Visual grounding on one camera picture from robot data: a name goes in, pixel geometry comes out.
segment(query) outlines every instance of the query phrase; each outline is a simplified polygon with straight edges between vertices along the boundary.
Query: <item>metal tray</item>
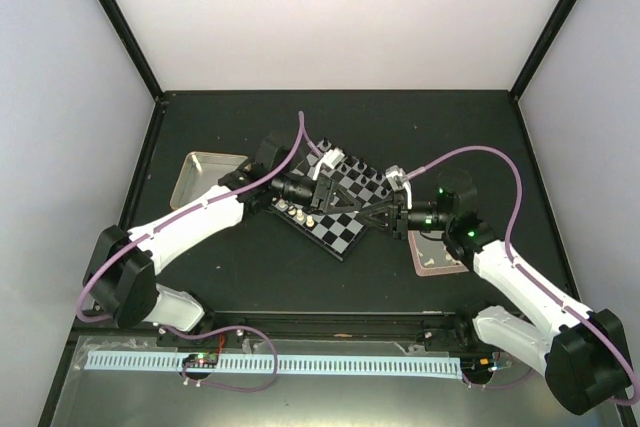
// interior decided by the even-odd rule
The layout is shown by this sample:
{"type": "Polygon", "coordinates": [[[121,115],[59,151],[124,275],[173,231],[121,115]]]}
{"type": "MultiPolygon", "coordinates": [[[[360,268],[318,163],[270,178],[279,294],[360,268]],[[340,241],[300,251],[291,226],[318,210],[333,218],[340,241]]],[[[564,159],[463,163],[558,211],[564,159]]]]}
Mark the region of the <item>metal tray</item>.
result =
{"type": "Polygon", "coordinates": [[[173,210],[187,205],[245,160],[244,155],[191,152],[184,159],[169,205],[173,210]]]}

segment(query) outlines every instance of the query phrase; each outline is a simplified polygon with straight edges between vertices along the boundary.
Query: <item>purple cable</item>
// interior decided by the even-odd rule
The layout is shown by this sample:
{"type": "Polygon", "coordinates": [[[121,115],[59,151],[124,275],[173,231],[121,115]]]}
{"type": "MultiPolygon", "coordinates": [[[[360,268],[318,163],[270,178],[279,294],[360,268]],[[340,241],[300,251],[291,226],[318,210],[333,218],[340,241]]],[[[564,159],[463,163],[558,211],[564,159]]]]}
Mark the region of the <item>purple cable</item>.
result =
{"type": "MultiPolygon", "coordinates": [[[[293,159],[293,156],[296,154],[298,148],[300,147],[300,142],[302,141],[302,137],[303,137],[304,132],[305,132],[305,128],[304,128],[304,112],[302,112],[302,111],[298,112],[298,120],[299,120],[299,126],[298,126],[298,135],[296,136],[296,140],[293,143],[293,146],[291,147],[291,151],[285,157],[285,159],[282,161],[282,163],[280,165],[278,165],[278,167],[276,167],[274,170],[269,172],[267,175],[265,175],[261,179],[258,179],[258,180],[256,180],[255,182],[253,182],[253,183],[251,183],[249,185],[245,185],[244,187],[241,187],[239,189],[236,189],[236,190],[233,190],[231,192],[227,192],[227,193],[219,195],[217,197],[213,197],[211,199],[208,199],[207,200],[207,205],[211,205],[214,202],[218,202],[220,200],[228,199],[229,197],[233,197],[234,195],[244,194],[245,192],[264,184],[265,182],[270,181],[272,178],[274,178],[276,175],[278,175],[287,166],[287,164],[289,164],[289,162],[291,162],[291,160],[293,159]]],[[[162,224],[156,226],[153,229],[153,233],[157,234],[158,232],[160,232],[162,229],[164,229],[168,225],[171,225],[172,223],[176,222],[177,220],[183,218],[184,216],[186,216],[186,215],[188,215],[188,214],[190,214],[192,212],[195,212],[195,211],[201,209],[202,207],[203,207],[202,204],[197,204],[197,205],[194,205],[194,206],[190,207],[189,209],[186,209],[183,212],[178,212],[176,215],[171,216],[166,221],[164,221],[162,224]]],[[[82,313],[82,306],[84,304],[84,301],[87,298],[87,296],[89,295],[89,293],[91,292],[91,289],[96,285],[98,280],[100,280],[100,278],[104,275],[104,273],[107,270],[109,270],[109,268],[111,268],[111,266],[113,266],[113,264],[115,264],[118,260],[120,260],[128,252],[133,250],[138,244],[140,244],[141,242],[147,240],[149,237],[150,237],[149,234],[144,234],[142,237],[140,237],[140,238],[138,238],[136,240],[132,240],[131,243],[127,244],[122,249],[120,249],[118,252],[116,252],[111,258],[109,258],[109,260],[107,260],[96,271],[95,274],[93,274],[91,279],[89,279],[89,281],[87,282],[87,285],[85,285],[84,289],[82,289],[82,292],[80,293],[80,297],[78,297],[78,301],[76,302],[76,316],[81,321],[83,321],[85,323],[94,323],[94,322],[102,322],[104,320],[108,320],[108,319],[111,318],[111,316],[108,315],[108,314],[98,315],[98,316],[95,316],[95,317],[87,317],[86,315],[84,315],[82,313]]]]}
{"type": "MultiPolygon", "coordinates": [[[[534,276],[532,276],[529,272],[527,272],[527,270],[524,267],[522,267],[522,265],[515,262],[515,257],[513,256],[513,252],[511,250],[511,234],[513,233],[513,227],[516,223],[516,219],[518,218],[518,213],[520,212],[520,206],[522,204],[522,179],[520,177],[520,172],[518,171],[518,167],[516,167],[516,164],[513,162],[513,160],[511,160],[507,156],[507,154],[505,154],[501,150],[494,149],[493,147],[487,147],[485,145],[470,145],[468,147],[461,147],[459,149],[452,150],[451,152],[444,154],[441,157],[438,157],[436,160],[428,163],[423,167],[419,167],[416,170],[409,172],[409,174],[407,174],[407,180],[411,180],[417,177],[418,175],[425,173],[426,171],[432,169],[436,165],[441,164],[446,160],[449,160],[451,157],[454,157],[459,154],[464,154],[466,152],[478,152],[478,151],[489,152],[491,154],[497,155],[502,160],[504,160],[507,163],[507,165],[511,168],[511,172],[513,173],[513,176],[516,181],[516,201],[514,203],[513,211],[511,213],[511,217],[509,218],[509,223],[507,224],[507,231],[504,236],[504,245],[505,245],[505,251],[507,253],[507,257],[512,262],[514,267],[518,269],[518,271],[522,275],[524,275],[527,279],[529,279],[531,283],[533,283],[536,287],[542,290],[553,302],[563,307],[566,312],[569,312],[569,314],[571,314],[582,325],[584,325],[587,329],[589,329],[589,331],[593,335],[595,335],[600,340],[600,342],[602,342],[605,345],[605,347],[607,347],[607,349],[609,349],[609,351],[613,354],[615,359],[620,363],[625,373],[629,377],[631,384],[633,385],[633,397],[631,397],[630,399],[616,399],[612,397],[611,399],[609,399],[609,401],[613,402],[614,404],[622,405],[622,406],[630,406],[638,403],[638,401],[640,401],[640,381],[637,375],[635,374],[635,372],[633,371],[633,369],[631,368],[631,366],[629,365],[629,362],[627,362],[627,360],[616,348],[616,346],[613,345],[613,343],[609,339],[607,339],[607,337],[602,332],[600,332],[591,322],[589,322],[588,319],[585,319],[584,317],[582,317],[582,315],[580,315],[570,306],[563,305],[562,299],[556,296],[553,292],[551,292],[548,288],[546,288],[542,283],[540,283],[534,276]]],[[[503,389],[508,387],[514,387],[516,385],[519,385],[521,381],[526,380],[528,378],[529,378],[529,375],[526,375],[525,377],[523,377],[522,379],[516,382],[513,382],[511,384],[506,384],[506,386],[499,386],[499,387],[502,387],[503,389]]]]}
{"type": "MultiPolygon", "coordinates": [[[[254,392],[261,392],[263,390],[268,389],[276,381],[276,374],[278,373],[278,353],[276,352],[276,348],[273,345],[273,342],[271,342],[271,340],[269,339],[269,337],[267,337],[264,332],[261,332],[258,329],[254,329],[253,327],[249,327],[246,325],[231,325],[229,327],[223,327],[221,329],[212,330],[204,334],[190,335],[190,334],[185,334],[183,332],[180,332],[179,330],[170,326],[164,326],[164,328],[167,329],[169,332],[177,335],[178,337],[181,337],[186,340],[201,340],[201,339],[206,339],[207,337],[213,337],[214,335],[220,335],[225,332],[244,330],[244,331],[252,332],[256,334],[258,337],[264,340],[269,346],[269,349],[273,354],[273,370],[271,371],[269,379],[264,384],[259,385],[258,387],[236,387],[233,385],[222,384],[220,382],[208,382],[205,380],[201,380],[200,384],[202,385],[217,387],[223,390],[231,390],[233,392],[242,392],[245,394],[252,394],[254,392]]],[[[187,377],[187,367],[189,367],[189,364],[185,365],[182,368],[182,377],[184,378],[185,381],[189,382],[189,380],[193,380],[193,379],[189,379],[187,377]]]]}
{"type": "Polygon", "coordinates": [[[318,149],[316,147],[316,144],[313,143],[313,141],[309,138],[309,134],[307,134],[307,129],[305,128],[302,131],[302,135],[304,135],[304,140],[307,141],[307,145],[309,146],[309,148],[311,149],[311,151],[316,154],[316,156],[321,159],[322,158],[322,152],[320,152],[320,149],[318,149]]]}

